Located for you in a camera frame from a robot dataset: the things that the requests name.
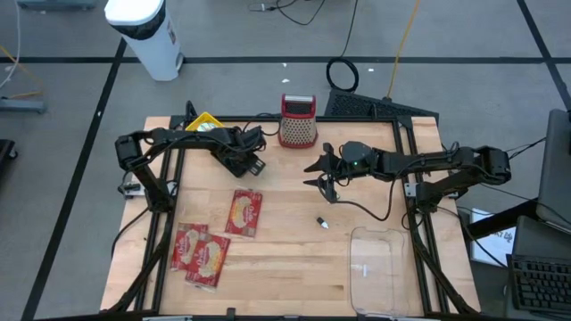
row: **yellow object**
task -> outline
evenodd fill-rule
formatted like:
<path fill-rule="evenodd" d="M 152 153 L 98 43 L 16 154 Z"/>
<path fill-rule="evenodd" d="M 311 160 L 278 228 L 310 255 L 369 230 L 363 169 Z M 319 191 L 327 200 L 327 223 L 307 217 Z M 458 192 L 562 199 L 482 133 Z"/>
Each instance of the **yellow object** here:
<path fill-rule="evenodd" d="M 18 67 L 20 69 L 22 69 L 30 78 L 32 78 L 38 85 L 40 88 L 44 87 L 44 83 L 42 82 L 42 79 L 38 78 L 36 75 L 34 75 L 33 73 L 31 73 L 31 71 L 29 71 L 26 67 L 24 67 L 24 65 L 22 65 L 19 62 L 16 62 L 16 59 L 14 57 L 12 57 L 12 55 L 10 54 L 10 52 L 8 52 L 8 50 L 6 50 L 6 48 L 4 48 L 3 46 L 0 45 L 0 51 L 2 51 L 8 58 L 10 58 L 10 60 L 13 63 L 17 63 Z M 42 90 L 39 91 L 35 91 L 35 92 L 29 92 L 29 93 L 24 93 L 24 94 L 17 94 L 17 95 L 12 95 L 10 97 L 8 97 L 9 99 L 16 99 L 16 98 L 23 98 L 23 97 L 29 97 L 29 96 L 33 96 L 33 95 L 41 95 L 43 94 Z"/>
<path fill-rule="evenodd" d="M 396 76 L 396 70 L 399 69 L 399 58 L 401 57 L 401 51 L 404 47 L 404 42 L 407 40 L 409 36 L 410 27 L 412 26 L 412 22 L 414 21 L 414 17 L 417 15 L 418 5 L 420 4 L 420 0 L 414 4 L 414 9 L 412 14 L 410 15 L 409 24 L 407 28 L 404 30 L 404 36 L 402 36 L 401 45 L 399 46 L 399 51 L 396 52 L 396 57 L 394 58 L 394 66 L 393 66 L 393 75 L 391 76 L 391 85 L 389 85 L 389 92 L 386 94 L 386 98 L 391 98 L 391 91 L 393 90 L 393 82 L 394 77 Z"/>
<path fill-rule="evenodd" d="M 203 112 L 197 119 L 195 119 L 188 127 L 186 131 L 208 131 L 211 128 L 204 128 L 203 125 L 209 125 L 210 127 L 223 128 L 224 125 L 219 122 L 214 116 L 210 115 L 208 112 Z"/>

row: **white bin lid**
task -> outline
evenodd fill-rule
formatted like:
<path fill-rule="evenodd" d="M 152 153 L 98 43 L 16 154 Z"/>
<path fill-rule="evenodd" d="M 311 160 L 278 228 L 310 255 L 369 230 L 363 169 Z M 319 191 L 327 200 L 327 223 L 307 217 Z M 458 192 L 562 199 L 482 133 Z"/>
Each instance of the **white bin lid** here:
<path fill-rule="evenodd" d="M 138 26 L 150 21 L 164 0 L 109 0 L 105 18 L 113 26 Z"/>

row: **white trash can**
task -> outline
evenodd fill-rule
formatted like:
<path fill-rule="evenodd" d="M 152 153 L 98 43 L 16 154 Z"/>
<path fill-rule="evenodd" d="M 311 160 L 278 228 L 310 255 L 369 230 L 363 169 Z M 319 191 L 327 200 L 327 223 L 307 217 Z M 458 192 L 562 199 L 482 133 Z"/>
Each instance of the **white trash can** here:
<path fill-rule="evenodd" d="M 178 76 L 184 56 L 165 0 L 109 0 L 105 18 L 154 80 L 169 81 Z"/>

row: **cracker package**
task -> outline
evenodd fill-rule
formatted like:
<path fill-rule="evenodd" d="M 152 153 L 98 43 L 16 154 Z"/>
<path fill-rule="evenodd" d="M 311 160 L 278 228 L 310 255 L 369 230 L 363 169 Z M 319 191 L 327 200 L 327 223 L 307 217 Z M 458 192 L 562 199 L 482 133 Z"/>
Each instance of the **cracker package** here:
<path fill-rule="evenodd" d="M 216 289 L 229 246 L 229 238 L 200 233 L 185 280 L 205 290 Z"/>
<path fill-rule="evenodd" d="M 187 270 L 198 242 L 200 233 L 208 232 L 205 224 L 178 223 L 175 236 L 175 248 L 172 252 L 170 269 L 173 271 Z"/>
<path fill-rule="evenodd" d="M 261 193 L 246 190 L 234 192 L 225 232 L 254 237 L 261 209 Z"/>

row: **wooden tabletop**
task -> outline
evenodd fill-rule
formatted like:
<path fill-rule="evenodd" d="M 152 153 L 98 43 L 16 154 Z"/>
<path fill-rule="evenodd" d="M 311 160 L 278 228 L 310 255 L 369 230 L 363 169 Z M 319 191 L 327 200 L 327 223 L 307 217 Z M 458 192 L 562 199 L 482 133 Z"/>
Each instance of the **wooden tabletop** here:
<path fill-rule="evenodd" d="M 145 129 L 166 128 L 169 120 L 168 117 L 148 118 Z M 261 125 L 266 132 L 277 129 L 276 123 Z M 413 126 L 418 152 L 442 150 L 433 118 L 413 118 Z M 356 308 L 422 316 L 410 236 L 401 227 L 401 217 L 406 210 L 400 182 L 395 185 L 393 209 L 385 222 L 378 222 L 350 205 L 330 205 L 315 187 L 302 183 L 317 177 L 317 173 L 304 173 L 303 169 L 323 153 L 324 142 L 337 148 L 348 140 L 355 140 L 395 151 L 392 126 L 319 122 L 318 131 L 316 145 L 303 150 L 285 149 L 276 137 L 267 137 L 266 151 L 259 152 L 267 166 L 257 177 L 247 174 L 235 178 L 209 152 L 184 151 L 186 157 L 174 228 L 178 222 L 208 224 L 211 233 L 229 237 L 232 243 L 215 293 L 187 284 L 183 271 L 168 271 L 161 314 L 225 315 L 227 308 L 236 308 L 238 315 L 354 316 Z M 408 151 L 404 130 L 401 130 L 401 136 Z M 172 157 L 170 173 L 174 172 L 175 159 Z M 155 173 L 159 172 L 160 166 L 161 157 L 151 165 Z M 425 176 L 425 180 L 439 180 L 445 175 L 446 172 L 433 173 L 431 177 Z M 388 183 L 367 177 L 353 180 L 347 187 L 338 187 L 337 192 L 341 199 L 359 202 L 383 216 L 387 210 L 389 187 Z M 253 239 L 224 233 L 232 196 L 239 188 L 252 188 L 263 193 L 258 230 Z M 445 199 L 440 206 L 456 212 L 452 200 Z M 145 207 L 144 198 L 127 201 L 121 226 Z M 115 303 L 138 274 L 150 217 L 145 216 L 118 241 L 102 309 Z M 317 217 L 322 217 L 329 229 L 318 225 Z M 466 302 L 479 310 L 458 219 L 439 211 L 432 215 L 432 220 L 444 274 Z M 365 231 L 363 234 L 360 229 L 357 232 L 361 234 L 356 234 L 352 243 L 352 232 L 360 226 L 384 233 Z M 367 266 L 368 272 L 363 271 L 363 266 Z M 434 279 L 427 268 L 426 274 L 432 309 L 438 310 Z M 153 273 L 145 299 L 147 308 L 151 306 L 155 279 Z"/>

